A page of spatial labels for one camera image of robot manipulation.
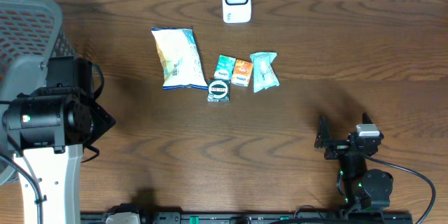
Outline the dark green round-label box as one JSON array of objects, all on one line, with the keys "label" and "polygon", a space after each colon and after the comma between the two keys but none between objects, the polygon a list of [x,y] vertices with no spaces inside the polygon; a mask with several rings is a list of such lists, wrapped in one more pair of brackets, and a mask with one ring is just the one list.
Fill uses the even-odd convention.
[{"label": "dark green round-label box", "polygon": [[229,102],[230,82],[228,80],[213,79],[209,81],[208,102]]}]

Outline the teal tissue pack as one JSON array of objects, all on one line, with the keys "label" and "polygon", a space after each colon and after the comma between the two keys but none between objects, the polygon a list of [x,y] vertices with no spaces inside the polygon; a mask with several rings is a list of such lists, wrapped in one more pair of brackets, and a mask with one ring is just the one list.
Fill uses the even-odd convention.
[{"label": "teal tissue pack", "polygon": [[232,78],[236,58],[220,55],[213,77],[217,80],[229,81]]}]

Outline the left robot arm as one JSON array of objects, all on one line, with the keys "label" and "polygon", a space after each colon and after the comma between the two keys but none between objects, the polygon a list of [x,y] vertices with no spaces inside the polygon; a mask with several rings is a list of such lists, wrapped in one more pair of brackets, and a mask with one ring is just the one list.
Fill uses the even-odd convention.
[{"label": "left robot arm", "polygon": [[85,150],[115,125],[97,103],[100,67],[86,59],[56,57],[47,83],[19,94],[2,116],[12,157],[1,156],[19,175],[26,223],[80,223],[79,181]]}]

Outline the white teal package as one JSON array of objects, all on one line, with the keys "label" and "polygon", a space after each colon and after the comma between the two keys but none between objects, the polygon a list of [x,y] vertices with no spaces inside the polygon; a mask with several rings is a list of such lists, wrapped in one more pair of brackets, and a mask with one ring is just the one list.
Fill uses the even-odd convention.
[{"label": "white teal package", "polygon": [[163,69],[163,90],[206,90],[202,63],[193,28],[153,27],[157,54]]}]

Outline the orange tissue pack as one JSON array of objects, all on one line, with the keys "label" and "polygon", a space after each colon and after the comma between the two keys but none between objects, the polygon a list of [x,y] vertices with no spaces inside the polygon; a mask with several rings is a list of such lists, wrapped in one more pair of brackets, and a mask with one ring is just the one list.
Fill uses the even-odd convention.
[{"label": "orange tissue pack", "polygon": [[232,73],[231,84],[248,87],[251,79],[252,70],[253,70],[252,62],[237,59]]}]

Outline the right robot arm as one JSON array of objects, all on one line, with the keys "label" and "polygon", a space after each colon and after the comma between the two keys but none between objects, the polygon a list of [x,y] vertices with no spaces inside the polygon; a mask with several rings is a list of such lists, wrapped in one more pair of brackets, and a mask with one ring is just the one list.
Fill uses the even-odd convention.
[{"label": "right robot arm", "polygon": [[378,151],[384,135],[366,113],[362,123],[346,139],[333,139],[326,119],[320,117],[315,148],[325,150],[324,158],[339,162],[337,189],[346,198],[346,205],[338,215],[348,219],[350,215],[370,212],[382,214],[390,206],[393,177],[379,169],[368,169],[366,160]]}]

